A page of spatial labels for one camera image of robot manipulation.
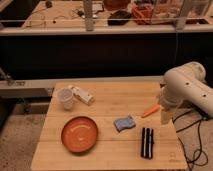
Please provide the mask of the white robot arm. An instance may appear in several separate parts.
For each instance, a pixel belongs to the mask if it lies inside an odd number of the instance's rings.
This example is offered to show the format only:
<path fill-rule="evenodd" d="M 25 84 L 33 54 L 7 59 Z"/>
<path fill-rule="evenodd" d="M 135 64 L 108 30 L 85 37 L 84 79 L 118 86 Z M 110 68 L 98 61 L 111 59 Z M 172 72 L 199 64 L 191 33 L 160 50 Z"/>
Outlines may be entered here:
<path fill-rule="evenodd" d="M 187 100 L 213 117 L 213 88 L 205 84 L 206 70 L 198 62 L 189 62 L 168 70 L 163 80 L 159 103 L 161 123 L 168 124 L 173 112 Z"/>

